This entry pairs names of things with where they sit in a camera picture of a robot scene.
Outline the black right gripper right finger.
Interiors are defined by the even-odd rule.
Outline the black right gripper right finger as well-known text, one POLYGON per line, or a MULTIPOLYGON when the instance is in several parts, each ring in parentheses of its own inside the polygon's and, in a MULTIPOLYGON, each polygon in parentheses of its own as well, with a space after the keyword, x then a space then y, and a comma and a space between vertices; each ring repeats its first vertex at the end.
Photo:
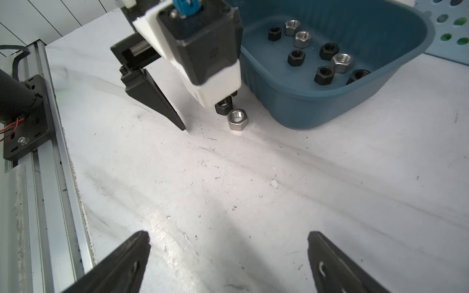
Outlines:
POLYGON ((321 232, 310 232, 308 243, 309 263, 319 293, 388 292, 321 232))

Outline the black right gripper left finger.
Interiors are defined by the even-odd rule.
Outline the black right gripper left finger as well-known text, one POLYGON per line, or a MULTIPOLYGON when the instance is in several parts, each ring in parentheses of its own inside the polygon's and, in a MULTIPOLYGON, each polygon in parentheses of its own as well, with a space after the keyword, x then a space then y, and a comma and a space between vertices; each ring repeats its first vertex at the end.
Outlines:
POLYGON ((149 233, 146 231, 134 233, 65 292, 138 293, 150 249, 149 233))

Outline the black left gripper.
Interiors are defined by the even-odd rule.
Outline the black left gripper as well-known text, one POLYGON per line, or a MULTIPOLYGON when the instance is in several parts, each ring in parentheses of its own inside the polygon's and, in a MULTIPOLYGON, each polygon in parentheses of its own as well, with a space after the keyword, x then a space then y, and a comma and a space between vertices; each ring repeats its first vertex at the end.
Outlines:
POLYGON ((111 46, 111 51, 121 63, 121 81, 127 95, 170 120, 180 130, 186 126, 177 111, 170 104, 165 94, 155 83, 150 73, 144 68, 158 60, 160 54, 145 40, 133 21, 159 4, 158 0, 116 1, 134 33, 111 46))

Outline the black nut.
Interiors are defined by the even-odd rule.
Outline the black nut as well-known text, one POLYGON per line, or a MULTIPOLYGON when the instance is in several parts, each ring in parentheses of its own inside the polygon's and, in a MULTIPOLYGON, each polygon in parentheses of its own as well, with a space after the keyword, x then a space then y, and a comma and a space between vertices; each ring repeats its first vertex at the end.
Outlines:
POLYGON ((278 26, 272 27, 269 29, 268 33, 268 40, 272 42, 276 42, 280 40, 282 37, 282 29, 278 26))
POLYGON ((319 85, 329 85, 332 83, 335 76, 333 68, 328 66, 318 67, 315 75, 315 83, 319 85))
POLYGON ((326 43, 320 49, 320 58, 325 61, 331 61, 332 57, 340 51, 336 43, 326 43))
POLYGON ((354 83, 355 81, 358 81, 359 79, 364 78, 365 76, 369 75, 370 73, 371 72, 369 70, 365 70, 365 69, 354 70, 351 73, 346 85, 354 83))
POLYGON ((217 114, 227 116, 233 110, 232 96, 228 96, 227 98, 218 102, 214 107, 217 114))
POLYGON ((303 50, 293 50, 288 55, 288 64, 292 67, 300 67, 305 61, 306 53, 303 50))

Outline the silver nut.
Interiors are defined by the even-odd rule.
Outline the silver nut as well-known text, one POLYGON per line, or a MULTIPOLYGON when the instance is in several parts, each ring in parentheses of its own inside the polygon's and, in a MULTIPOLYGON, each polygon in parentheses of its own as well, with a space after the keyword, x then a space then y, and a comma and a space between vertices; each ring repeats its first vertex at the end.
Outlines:
POLYGON ((299 31, 295 35, 294 46, 296 48, 307 48, 312 43, 312 35, 308 31, 299 31))
POLYGON ((234 109, 228 116, 228 124, 233 131, 242 131, 249 123, 247 113, 243 109, 234 109))
POLYGON ((331 58, 330 67, 336 73, 346 73, 354 64, 354 58, 350 54, 338 53, 331 58))
POLYGON ((285 23, 285 35, 295 36, 300 31, 301 22, 299 20, 289 20, 285 23))

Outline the silver nut front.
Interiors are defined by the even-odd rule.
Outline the silver nut front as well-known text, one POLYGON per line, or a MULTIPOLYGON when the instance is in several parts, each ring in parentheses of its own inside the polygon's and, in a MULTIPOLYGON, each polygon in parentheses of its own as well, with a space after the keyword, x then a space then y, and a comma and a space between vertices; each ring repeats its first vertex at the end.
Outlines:
POLYGON ((299 31, 295 35, 294 46, 296 48, 307 48, 312 43, 312 35, 308 31, 299 31))

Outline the dark teal storage box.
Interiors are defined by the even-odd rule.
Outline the dark teal storage box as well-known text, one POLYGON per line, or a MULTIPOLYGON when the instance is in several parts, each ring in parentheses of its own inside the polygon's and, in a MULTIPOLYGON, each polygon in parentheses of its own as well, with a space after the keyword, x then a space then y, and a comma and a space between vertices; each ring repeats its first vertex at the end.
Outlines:
POLYGON ((281 125, 292 129, 320 126, 366 101, 404 64, 425 52, 435 28, 422 12, 396 1, 232 1, 239 9, 244 31, 241 75, 244 84, 281 125), (285 23, 301 22, 300 31, 312 35, 307 48, 294 46, 285 35, 285 23), (282 37, 268 40, 278 26, 282 37), (353 66, 335 73, 329 85, 315 83, 318 67, 330 67, 320 58, 326 43, 350 54, 353 66), (293 50, 303 50, 300 67, 288 64, 293 50), (354 70, 371 73, 346 85, 354 70))

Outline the light blue perforated basket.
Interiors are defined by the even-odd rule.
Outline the light blue perforated basket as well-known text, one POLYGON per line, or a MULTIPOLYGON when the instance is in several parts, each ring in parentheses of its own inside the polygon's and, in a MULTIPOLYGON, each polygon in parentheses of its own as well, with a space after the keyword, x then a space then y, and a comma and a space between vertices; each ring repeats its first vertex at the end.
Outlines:
POLYGON ((469 0, 422 0, 414 7, 429 17, 436 36, 426 54, 469 64, 469 0))

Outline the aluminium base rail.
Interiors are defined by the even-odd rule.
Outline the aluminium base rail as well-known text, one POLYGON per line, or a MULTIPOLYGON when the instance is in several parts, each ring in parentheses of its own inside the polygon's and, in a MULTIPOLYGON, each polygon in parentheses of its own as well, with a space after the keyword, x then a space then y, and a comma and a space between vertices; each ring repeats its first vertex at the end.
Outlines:
MULTIPOLYGON (((54 92, 45 44, 28 46, 19 63, 23 82, 46 80, 55 135, 18 161, 6 161, 1 145, 1 291, 65 293, 94 267, 89 234, 54 92)), ((12 74, 13 56, 1 66, 12 74)))

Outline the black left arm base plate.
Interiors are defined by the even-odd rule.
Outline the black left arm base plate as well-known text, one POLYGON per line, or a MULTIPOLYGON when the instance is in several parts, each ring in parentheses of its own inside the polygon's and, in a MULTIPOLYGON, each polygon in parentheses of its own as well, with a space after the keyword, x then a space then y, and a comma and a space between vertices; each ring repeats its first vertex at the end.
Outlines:
POLYGON ((55 135, 46 80, 40 74, 19 82, 1 72, 3 158, 15 162, 55 135))

